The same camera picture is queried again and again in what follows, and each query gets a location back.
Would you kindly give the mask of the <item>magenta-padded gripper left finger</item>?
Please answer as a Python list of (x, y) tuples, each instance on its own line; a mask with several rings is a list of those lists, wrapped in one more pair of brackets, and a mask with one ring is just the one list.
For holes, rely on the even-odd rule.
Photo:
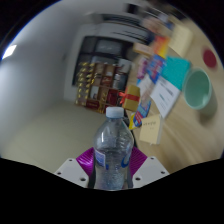
[(84, 188), (93, 188), (95, 184), (94, 149), (90, 148), (76, 159), (68, 158), (55, 172), (67, 181)]

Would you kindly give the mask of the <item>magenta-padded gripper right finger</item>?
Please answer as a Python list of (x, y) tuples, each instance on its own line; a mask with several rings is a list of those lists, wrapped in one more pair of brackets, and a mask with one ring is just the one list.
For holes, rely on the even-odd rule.
[(143, 187), (168, 174), (169, 172), (156, 157), (147, 157), (138, 148), (133, 148), (127, 174), (129, 189)]

